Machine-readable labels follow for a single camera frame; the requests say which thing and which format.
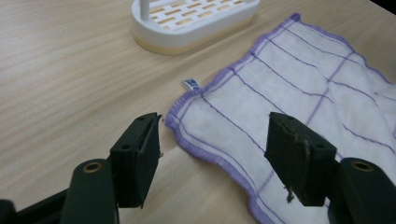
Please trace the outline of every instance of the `purple edge stitching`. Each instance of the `purple edge stitching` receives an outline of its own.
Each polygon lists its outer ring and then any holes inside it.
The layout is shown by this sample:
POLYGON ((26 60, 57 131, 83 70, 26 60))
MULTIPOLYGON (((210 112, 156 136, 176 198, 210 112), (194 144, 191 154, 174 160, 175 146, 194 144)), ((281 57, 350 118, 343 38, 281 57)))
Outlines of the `purple edge stitching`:
MULTIPOLYGON (((361 56, 359 53, 357 53, 350 45, 349 43, 341 36, 339 35, 333 35, 330 33, 327 33, 325 30, 312 25, 312 24, 306 24, 304 22, 301 21, 301 16, 299 13, 294 13, 292 14, 289 18, 285 19, 283 22, 281 22, 272 32, 268 33, 268 34, 264 34, 262 36, 259 37, 259 39, 256 41, 256 43, 254 44, 254 46, 252 47, 251 50, 256 50, 257 47, 267 38, 267 36, 273 35, 275 33, 277 33, 280 29, 282 29, 282 26, 284 26, 286 23, 290 22, 290 21, 298 21, 301 24, 304 24, 318 32, 320 32, 323 35, 329 36, 331 38, 337 39, 339 41, 341 41, 342 43, 344 43, 348 48, 350 48, 355 54, 361 56)), ((253 192, 254 190, 252 190, 251 186, 249 185, 249 183, 246 181, 246 179, 241 176, 234 167, 231 166, 230 163, 228 163, 225 159, 221 158, 221 157, 216 157, 213 158, 213 155, 210 155, 210 153, 202 150, 201 148, 198 148, 192 144, 190 144, 190 142, 188 142, 186 139, 184 139, 181 135, 180 130, 177 128, 177 123, 174 122, 174 117, 176 116, 176 114, 178 113, 178 111, 182 108, 182 106, 193 96, 202 94, 208 90, 210 90, 212 87, 218 85, 225 77, 226 75, 230 72, 230 68, 235 68, 237 65, 242 64, 244 62, 246 62, 248 59, 250 59, 251 54, 250 51, 239 61, 232 63, 230 66, 227 66, 226 68, 222 69, 213 79, 212 82, 210 82, 208 85, 206 85, 204 88, 202 89, 198 89, 195 91, 188 91, 186 93, 184 93, 176 102, 175 104, 170 108, 168 115, 165 118, 165 126, 167 126, 168 128, 170 128, 175 137, 177 142, 183 146, 183 148, 187 151, 189 151, 189 153, 193 156, 196 156, 204 161, 209 161, 215 164, 218 164, 223 170, 225 170, 231 177, 232 179, 234 179, 239 185, 241 185, 248 193, 249 196, 249 208, 250 211, 252 212, 253 216, 255 218, 257 218, 259 221, 260 220, 266 220, 269 222, 272 222, 272 220, 260 209, 260 207, 255 203, 255 199, 257 197, 257 195, 255 195, 253 192)), ((382 77, 382 79, 389 83, 390 82, 376 69, 368 66, 366 59, 361 56, 364 60, 365 65, 367 66, 367 68, 369 68, 370 70, 374 71, 376 74, 378 74, 380 77, 382 77)))

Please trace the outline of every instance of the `white soap dish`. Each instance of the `white soap dish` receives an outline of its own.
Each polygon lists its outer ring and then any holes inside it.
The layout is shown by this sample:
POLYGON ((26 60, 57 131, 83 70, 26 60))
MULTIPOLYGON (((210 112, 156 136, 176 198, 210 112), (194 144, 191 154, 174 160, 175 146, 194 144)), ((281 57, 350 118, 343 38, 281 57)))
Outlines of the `white soap dish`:
POLYGON ((260 0, 135 0, 135 41, 144 49, 176 55, 248 24, 260 0))

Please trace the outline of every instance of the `soap dish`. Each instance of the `soap dish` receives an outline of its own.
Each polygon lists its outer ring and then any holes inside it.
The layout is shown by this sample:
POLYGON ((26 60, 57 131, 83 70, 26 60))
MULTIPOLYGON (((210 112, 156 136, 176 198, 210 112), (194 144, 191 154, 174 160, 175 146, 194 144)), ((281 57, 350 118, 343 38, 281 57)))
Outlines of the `soap dish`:
POLYGON ((144 49, 176 55, 249 24, 260 0, 135 0, 135 41, 144 49))

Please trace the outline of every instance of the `white cloth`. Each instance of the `white cloth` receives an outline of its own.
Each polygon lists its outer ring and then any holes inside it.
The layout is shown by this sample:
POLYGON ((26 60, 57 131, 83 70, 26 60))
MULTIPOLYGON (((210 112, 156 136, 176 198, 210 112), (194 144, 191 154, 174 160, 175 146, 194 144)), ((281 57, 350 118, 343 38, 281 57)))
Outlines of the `white cloth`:
POLYGON ((206 87, 186 92, 165 125, 191 155, 222 167, 249 196, 260 223, 328 223, 323 207, 288 204, 263 154, 269 113, 286 113, 396 183, 396 87, 344 38, 294 14, 263 35, 206 87))

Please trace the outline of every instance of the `purple stripe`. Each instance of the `purple stripe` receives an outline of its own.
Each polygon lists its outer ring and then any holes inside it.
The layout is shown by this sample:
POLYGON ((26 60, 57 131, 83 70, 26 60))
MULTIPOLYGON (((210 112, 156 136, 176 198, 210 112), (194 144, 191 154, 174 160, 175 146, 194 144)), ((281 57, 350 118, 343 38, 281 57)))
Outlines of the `purple stripe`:
POLYGON ((273 45, 277 46, 279 49, 281 49, 282 51, 284 51, 285 53, 289 54, 291 57, 293 57, 295 60, 299 61, 300 63, 304 63, 308 66, 317 68, 315 65, 313 65, 312 63, 306 63, 304 61, 302 61, 301 59, 297 58, 296 56, 292 55, 291 53, 287 52, 286 50, 282 49, 279 45, 277 45, 274 41, 272 41, 271 39, 268 39, 269 42, 271 42, 273 45))
POLYGON ((274 175, 274 169, 271 171, 271 174, 267 177, 267 179, 264 181, 264 183, 262 184, 262 186, 259 188, 258 192, 260 194, 260 192, 262 192, 268 185, 268 183, 270 182, 271 178, 274 175))
POLYGON ((356 88, 353 88, 353 87, 351 87, 351 86, 349 86, 349 85, 347 85, 347 84, 345 84, 345 83, 342 83, 342 82, 335 82, 335 81, 331 81, 331 82, 334 83, 334 84, 336 84, 336 85, 345 86, 345 87, 347 87, 347 88, 352 89, 353 91, 358 91, 358 92, 360 92, 361 94, 366 95, 367 97, 369 97, 369 98, 378 106, 378 104, 376 103, 376 100, 375 100, 371 95, 369 95, 368 93, 366 93, 366 92, 364 92, 364 91, 361 91, 361 90, 358 90, 358 89, 356 89, 356 88))
MULTIPOLYGON (((190 134, 189 132, 187 132, 187 130, 186 130, 184 124, 182 123, 182 120, 180 120, 180 119, 178 119, 178 120, 179 120, 179 126, 182 127, 182 129, 184 130, 184 132, 185 132, 189 137, 195 139, 196 141, 198 141, 198 142, 200 142, 200 143, 202 143, 202 144, 204 144, 204 145, 207 145, 207 146, 209 146, 209 147, 212 147, 212 148, 214 148, 215 150, 217 150, 217 151, 219 151, 219 152, 224 153, 225 155, 227 155, 228 157, 230 157, 234 162, 236 162, 236 163, 239 165, 239 167, 245 172, 246 176, 250 179, 251 183, 253 183, 255 189, 257 189, 257 187, 256 187, 256 185, 255 185, 253 179, 251 178, 251 176, 248 175, 248 172, 244 169, 244 167, 243 167, 235 158, 233 158, 233 157, 232 157, 231 155, 229 155, 228 153, 222 151, 220 148, 215 147, 215 146, 213 146, 213 145, 207 143, 206 141, 201 140, 201 139, 195 137, 194 135, 190 134)), ((250 209, 251 209, 252 213, 253 213, 256 217, 261 217, 260 220, 265 220, 265 219, 266 219, 268 222, 265 221, 265 223, 274 223, 274 221, 271 220, 271 218, 269 218, 269 217, 260 209, 260 207, 259 207, 256 203, 254 203, 253 198, 254 198, 254 199, 259 198, 260 201, 262 202, 262 204, 263 204, 271 213, 273 213, 274 216, 276 216, 276 217, 279 219, 279 221, 281 221, 282 223, 285 223, 285 222, 284 222, 284 221, 283 221, 283 220, 282 220, 282 219, 281 219, 281 218, 280 218, 280 217, 279 217, 279 216, 278 216, 278 215, 277 215, 277 214, 276 214, 276 213, 275 213, 264 201, 263 201, 263 199, 256 193, 256 190, 255 190, 253 187, 250 186, 250 184, 249 184, 249 182, 246 180, 246 178, 245 178, 243 175, 241 175, 241 174, 239 173, 239 171, 236 170, 235 167, 233 167, 227 160, 225 160, 225 159, 222 158, 221 156, 212 154, 212 153, 210 153, 210 152, 208 152, 208 151, 205 151, 205 150, 203 150, 203 149, 201 149, 201 148, 199 148, 199 147, 193 145, 192 143, 190 143, 188 140, 186 140, 186 139, 183 137, 183 135, 182 135, 180 129, 179 129, 177 126, 178 126, 178 125, 177 125, 175 122, 173 122, 172 124, 170 124, 170 128, 173 130, 175 136, 177 137, 177 142, 178 142, 181 146, 183 146, 183 148, 184 148, 186 151, 188 151, 191 155, 196 156, 196 157, 200 158, 201 160, 209 161, 209 162, 211 162, 211 163, 215 163, 215 164, 219 165, 223 170, 227 171, 227 173, 228 173, 228 174, 229 174, 240 186, 242 186, 242 187, 247 191, 247 194, 249 195, 249 198, 250 198, 250 200, 251 200, 250 203, 249 203, 250 209)))
MULTIPOLYGON (((355 62, 355 61, 353 61, 353 60, 351 60, 351 59, 348 59, 348 58, 346 58, 346 57, 344 57, 344 56, 341 56, 341 55, 338 55, 338 54, 335 54, 335 53, 332 53, 332 52, 329 52, 329 51, 320 49, 320 48, 318 48, 318 47, 312 45, 311 43, 307 42, 305 39, 303 39, 303 38, 300 37, 299 35, 295 34, 293 31, 289 30, 288 28, 285 28, 285 27, 282 27, 282 28, 284 28, 285 30, 287 30, 287 31, 290 32, 291 34, 297 36, 298 38, 300 38, 301 40, 303 40, 306 44, 308 44, 309 46, 313 47, 314 49, 317 49, 317 50, 320 50, 321 52, 328 53, 328 54, 331 54, 331 55, 334 55, 334 56, 337 56, 337 57, 346 59, 346 60, 348 60, 349 62, 358 64, 359 66, 363 67, 362 64, 357 63, 357 62, 355 62)), ((351 86, 349 86, 349 85, 347 85, 347 84, 344 84, 344 83, 334 82, 334 81, 333 81, 333 83, 334 83, 334 84, 338 84, 338 85, 344 85, 344 86, 346 86, 346 87, 348 87, 348 88, 350 88, 350 89, 352 89, 352 90, 354 90, 354 91, 358 91, 358 92, 360 92, 360 93, 362 93, 362 94, 368 96, 370 99, 372 99, 372 100, 375 102, 375 99, 374 99, 372 96, 370 96, 368 93, 364 92, 364 91, 360 91, 360 90, 355 89, 355 88, 353 88, 353 87, 351 87, 351 86)))
POLYGON ((285 111, 283 111, 281 108, 279 108, 279 106, 277 106, 274 102, 272 102, 270 99, 268 99, 267 97, 265 97, 263 94, 261 94, 260 92, 256 91, 253 87, 251 87, 250 85, 248 85, 244 79, 242 79, 233 69, 230 69, 231 71, 233 71, 233 74, 237 77, 239 77, 239 79, 242 81, 242 83, 244 83, 244 85, 248 86, 252 91, 256 92, 257 94, 259 94, 262 98, 264 98, 266 101, 268 101, 271 105, 273 105, 276 109, 278 109, 280 112, 282 112, 283 114, 286 114, 285 111))
MULTIPOLYGON (((335 71, 332 73, 332 75, 330 76, 330 78, 327 80, 327 83, 329 83, 334 77, 335 75, 340 71, 341 67, 344 65, 344 63, 347 61, 347 58, 352 55, 353 52, 350 52, 346 58, 343 59, 343 61, 341 61, 341 63, 338 65, 337 69, 335 69, 335 71)), ((323 95, 326 95, 329 92, 329 86, 327 86, 326 91, 324 92, 323 95)), ((311 115, 308 118, 308 121, 306 122, 306 125, 309 125, 311 123, 311 120, 313 119, 313 117, 316 115, 318 109, 321 106, 321 103, 323 101, 323 97, 320 98, 320 100, 318 101, 317 105, 314 108, 314 111, 312 111, 311 115)))
POLYGON ((330 34, 330 33, 328 33, 327 31, 323 30, 322 28, 320 28, 320 27, 318 27, 318 26, 315 26, 315 25, 312 25, 312 24, 304 23, 304 22, 301 21, 301 20, 298 20, 297 22, 299 22, 300 24, 305 25, 305 26, 307 26, 307 27, 313 29, 315 33, 316 33, 316 32, 319 32, 320 34, 324 35, 324 37, 326 37, 326 38, 328 38, 328 39, 336 39, 336 40, 338 40, 338 41, 344 43, 344 44, 345 44, 350 50, 352 50, 355 54, 357 54, 357 55, 359 55, 359 56, 361 56, 361 57, 363 58, 363 60, 364 60, 364 65, 365 65, 368 69, 370 69, 371 71, 373 71, 375 74, 377 74, 379 77, 381 77, 381 78, 382 78, 385 82, 387 82, 388 84, 391 84, 391 83, 384 77, 384 75, 381 74, 381 72, 379 72, 378 70, 376 70, 376 69, 370 67, 370 66, 367 64, 366 58, 364 58, 362 55, 360 55, 358 52, 356 52, 356 51, 350 46, 350 44, 349 44, 343 37, 341 37, 340 35, 333 35, 333 34, 330 34))
POLYGON ((252 136, 250 136, 250 134, 248 134, 245 130, 243 130, 239 125, 237 125, 236 123, 234 123, 231 119, 229 119, 227 116, 225 116, 223 113, 221 113, 217 108, 215 108, 212 104, 210 104, 210 102, 208 102, 206 100, 206 98, 201 95, 201 98, 212 108, 214 109, 218 114, 220 114, 222 117, 224 117, 225 119, 227 119, 228 121, 231 122, 231 124, 233 124, 233 126, 235 126, 236 128, 238 128, 239 130, 241 130, 243 133, 245 133, 247 135, 248 138, 250 138, 250 140, 253 142, 254 145, 256 145, 259 149, 262 150, 262 152, 265 152, 265 150, 260 147, 260 145, 253 139, 252 136))
POLYGON ((254 58, 256 58, 257 60, 259 60, 259 62, 265 64, 269 69, 271 69, 271 71, 272 71, 274 74, 276 74, 277 76, 279 76, 280 78, 282 78, 283 80, 285 80, 285 81, 286 81, 287 83, 289 83, 292 87, 296 88, 297 90, 299 90, 299 91, 302 92, 303 94, 307 94, 307 95, 310 95, 310 96, 321 96, 321 97, 324 97, 324 98, 330 100, 330 101, 333 103, 332 99, 330 99, 330 98, 327 97, 326 95, 318 94, 318 93, 310 93, 310 92, 306 92, 306 91, 301 90, 300 88, 298 88, 297 86, 295 86, 294 84, 292 84, 290 81, 288 81, 287 79, 285 79, 283 76, 281 76, 278 72, 276 72, 270 65, 268 65, 268 63, 266 63, 265 61, 263 61, 262 59, 260 59, 259 57, 257 57, 257 55, 256 55, 254 52, 251 51, 250 54, 251 54, 254 58))
MULTIPOLYGON (((345 57, 342 56, 342 55, 335 54, 335 53, 326 51, 326 50, 324 50, 324 49, 320 49, 320 48, 318 48, 318 47, 312 45, 311 43, 309 43, 308 41, 306 41, 305 39, 303 39, 303 38, 300 37, 299 35, 295 34, 293 31, 289 30, 288 28, 286 28, 286 27, 282 27, 282 28, 284 28, 285 30, 289 31, 289 32, 292 33, 293 35, 297 36, 298 38, 300 38, 301 40, 303 40, 306 44, 308 44, 309 46, 311 46, 311 47, 314 48, 314 49, 317 49, 317 50, 319 50, 319 51, 321 51, 321 52, 323 52, 323 53, 328 53, 328 54, 334 55, 334 56, 336 56, 336 57, 345 58, 345 57)), ((353 60, 351 60, 351 59, 347 59, 347 60, 350 61, 350 62, 352 62, 352 63, 356 63, 356 64, 358 64, 358 65, 360 65, 360 66, 363 67, 363 65, 361 65, 360 63, 357 63, 357 62, 355 62, 355 61, 353 61, 353 60)))
POLYGON ((384 97, 385 99, 388 99, 388 100, 391 100, 391 101, 394 101, 394 102, 396 102, 396 100, 395 100, 395 99, 392 99, 392 98, 390 98, 390 97, 388 97, 388 96, 385 96, 385 95, 382 95, 382 94, 379 94, 379 93, 376 93, 376 92, 375 92, 375 95, 379 95, 379 96, 382 96, 382 97, 384 97))
MULTIPOLYGON (((329 92, 329 88, 327 88, 323 94, 326 95, 328 92, 329 92)), ((318 112, 318 109, 320 108, 323 99, 324 99, 324 97, 320 97, 318 103, 315 105, 314 110, 312 111, 311 115, 309 116, 308 120, 306 121, 306 123, 305 123, 306 125, 309 125, 311 123, 311 120, 315 116, 315 114, 318 112)))
MULTIPOLYGON (((287 24, 287 27, 288 27, 288 28, 291 27, 294 23, 295 23, 295 22, 287 24)), ((271 35, 271 36, 269 36, 269 35, 263 35, 263 36, 262 36, 262 42, 265 41, 265 40, 268 40, 268 41, 266 41, 263 45, 261 45, 259 50, 255 49, 255 48, 252 48, 251 51, 255 51, 255 52, 257 52, 258 54, 261 54, 261 53, 262 53, 262 50, 265 48, 265 46, 267 46, 267 44, 268 44, 272 39, 275 39, 277 36, 279 36, 280 34, 282 34, 282 33, 285 32, 284 30, 280 30, 281 27, 278 27, 278 28, 279 28, 279 31, 278 31, 275 35, 271 35)))
POLYGON ((378 145, 380 145, 380 146, 387 147, 387 148, 389 148, 389 149, 393 152, 393 154, 396 154, 395 149, 393 149, 391 146, 389 146, 389 145, 387 145, 387 144, 385 144, 385 143, 378 142, 378 141, 376 141, 376 140, 374 140, 374 139, 371 139, 371 138, 368 138, 368 137, 364 137, 364 136, 359 135, 359 134, 357 134, 357 133, 354 133, 352 130, 348 129, 348 127, 347 127, 345 124, 343 124, 343 126, 344 126, 344 128, 345 128, 346 130, 348 130, 348 131, 349 131, 350 133, 352 133, 354 136, 359 137, 359 138, 361 138, 361 139, 364 139, 364 140, 366 140, 366 141, 372 142, 372 143, 374 143, 374 144, 378 144, 378 145))

